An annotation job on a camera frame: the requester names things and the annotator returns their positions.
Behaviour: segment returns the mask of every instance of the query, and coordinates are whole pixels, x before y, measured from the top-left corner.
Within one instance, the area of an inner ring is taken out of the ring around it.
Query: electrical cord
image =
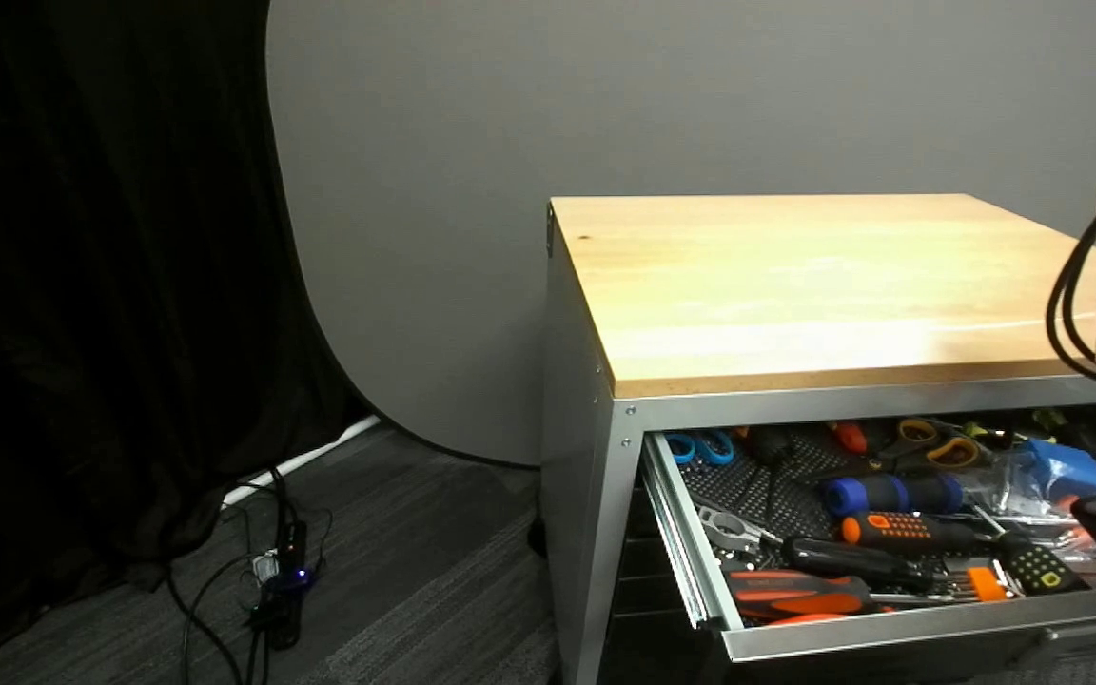
[[[321,561],[307,571],[306,566],[306,519],[299,512],[299,502],[291,498],[285,477],[278,470],[272,470],[273,481],[272,486],[254,486],[262,497],[273,498],[273,554],[278,554],[278,576],[262,579],[261,585],[261,607],[249,609],[249,670],[239,670],[236,654],[228,650],[228,642],[197,617],[203,598],[245,561],[254,561],[254,546],[253,546],[253,516],[239,507],[239,535],[245,535],[245,556],[226,561],[196,594],[196,602],[188,602],[174,585],[172,564],[165,566],[165,585],[174,602],[174,609],[188,617],[188,628],[197,628],[215,650],[228,664],[231,682],[236,685],[254,685],[254,677],[268,685],[273,674],[273,650],[278,646],[292,646],[299,642],[299,621],[300,621],[300,598],[307,594],[307,585],[318,582],[321,566],[324,566],[324,547],[329,547],[329,528],[334,527],[334,519],[329,516],[324,536],[321,536]],[[183,642],[183,682],[192,685],[192,640]]]
[[[1076,282],[1088,261],[1088,248],[1096,245],[1096,219],[1088,220],[1088,230],[1080,231],[1076,248],[1070,252],[1065,267],[1056,278],[1056,288],[1048,296],[1048,343],[1051,351],[1076,368],[1080,379],[1096,381],[1096,353],[1085,347],[1076,320],[1074,320],[1074,302],[1076,302]]]
[[[172,607],[215,642],[215,650],[228,664],[231,682],[245,685],[239,664],[228,650],[228,642],[183,602],[174,579],[172,579],[172,564],[165,566],[165,585],[172,594]]]

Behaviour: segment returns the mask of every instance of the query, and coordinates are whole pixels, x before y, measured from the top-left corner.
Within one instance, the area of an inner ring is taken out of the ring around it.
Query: gray carpet
[[[291,497],[311,527],[307,547],[324,554],[324,571],[306,602],[306,637],[273,654],[272,682],[550,682],[550,576],[524,540],[536,472],[447,457],[378,428],[292,472]],[[272,540],[272,521],[273,502],[254,497],[174,564],[188,602],[206,585],[197,617],[239,670],[254,589],[231,561],[253,561]],[[0,685],[178,685],[183,670],[196,685],[231,682],[228,664],[188,628],[165,585],[124,585],[52,609],[0,646]]]

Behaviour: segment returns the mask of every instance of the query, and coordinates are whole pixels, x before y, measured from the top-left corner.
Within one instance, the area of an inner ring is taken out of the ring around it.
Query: metal drawer frame
[[[642,491],[658,519],[658,535],[682,589],[682,607],[694,628],[721,634],[732,664],[774,664],[801,654],[873,650],[904,642],[971,640],[1036,634],[1057,640],[1065,634],[1096,634],[1096,589],[1020,598],[1006,607],[946,607],[906,614],[863,614],[828,625],[743,625],[737,607],[721,576],[721,561],[707,547],[694,497],[669,457],[661,433],[649,433]]]

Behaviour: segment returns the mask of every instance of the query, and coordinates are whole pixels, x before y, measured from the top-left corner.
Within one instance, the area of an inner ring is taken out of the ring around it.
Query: drawer
[[[697,634],[721,637],[727,664],[777,664],[803,654],[855,654],[892,646],[916,650],[946,642],[975,642],[986,637],[1036,637],[1036,642],[1070,646],[1076,646],[1076,640],[1085,637],[1085,642],[1096,642],[1096,564],[1076,564],[1080,579],[1088,579],[1088,589],[1070,594],[855,614],[814,625],[754,625],[737,614],[736,594],[722,579],[722,561],[715,556],[701,527],[697,502],[713,498],[713,491],[697,486],[697,477],[675,465],[666,433],[649,433],[641,472],[669,561],[669,576],[679,582],[682,609]]]

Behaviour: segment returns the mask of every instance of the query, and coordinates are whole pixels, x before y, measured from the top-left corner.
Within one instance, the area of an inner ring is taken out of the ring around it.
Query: wall
[[[531,465],[551,195],[971,190],[1074,231],[1096,0],[291,0],[272,99],[359,389]]]

